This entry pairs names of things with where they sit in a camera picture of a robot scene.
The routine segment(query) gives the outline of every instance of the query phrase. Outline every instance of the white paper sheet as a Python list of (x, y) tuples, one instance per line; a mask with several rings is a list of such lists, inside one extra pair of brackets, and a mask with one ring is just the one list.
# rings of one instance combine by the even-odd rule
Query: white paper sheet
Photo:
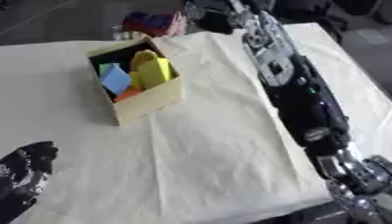
[[(392, 158), (389, 99), (315, 24), (286, 27), (342, 104), (366, 154)], [(270, 106), (239, 36), (156, 39), (185, 99), (113, 126), (84, 52), (107, 42), (3, 46), (5, 155), (53, 140), (55, 172), (15, 223), (245, 223), (330, 198)]]

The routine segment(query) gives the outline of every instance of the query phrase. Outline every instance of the chair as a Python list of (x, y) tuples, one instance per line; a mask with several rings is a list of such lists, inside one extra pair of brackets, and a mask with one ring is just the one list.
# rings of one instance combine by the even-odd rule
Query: chair
[(332, 2), (326, 1), (322, 6), (316, 6), (313, 10), (290, 9), (283, 3), (278, 3), (273, 11), (277, 18), (293, 23), (311, 23), (320, 24), (327, 32), (336, 38), (341, 44), (343, 42), (342, 32), (347, 30), (348, 22), (342, 18), (328, 14), (332, 7)]

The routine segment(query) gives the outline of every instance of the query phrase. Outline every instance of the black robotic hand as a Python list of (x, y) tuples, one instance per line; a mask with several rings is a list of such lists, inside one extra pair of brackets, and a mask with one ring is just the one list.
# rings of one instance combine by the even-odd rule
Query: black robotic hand
[(40, 142), (0, 159), (0, 224), (10, 223), (37, 202), (57, 152), (53, 142)]

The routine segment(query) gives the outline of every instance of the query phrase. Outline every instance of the orange block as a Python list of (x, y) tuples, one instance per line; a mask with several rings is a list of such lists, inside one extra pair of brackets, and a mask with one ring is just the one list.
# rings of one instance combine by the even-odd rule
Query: orange block
[(122, 94), (120, 94), (119, 96), (117, 96), (115, 98), (115, 102), (120, 102), (122, 100), (125, 100), (127, 98), (130, 98), (133, 95), (138, 95), (142, 93), (142, 91), (140, 89), (136, 89), (136, 88), (128, 88), (126, 89), (124, 92), (122, 92)]

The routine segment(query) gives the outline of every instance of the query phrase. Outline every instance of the blue block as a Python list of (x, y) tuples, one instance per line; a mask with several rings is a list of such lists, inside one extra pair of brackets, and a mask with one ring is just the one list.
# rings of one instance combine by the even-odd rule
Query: blue block
[(109, 65), (101, 76), (101, 84), (115, 95), (120, 95), (130, 83), (130, 76), (115, 64)]

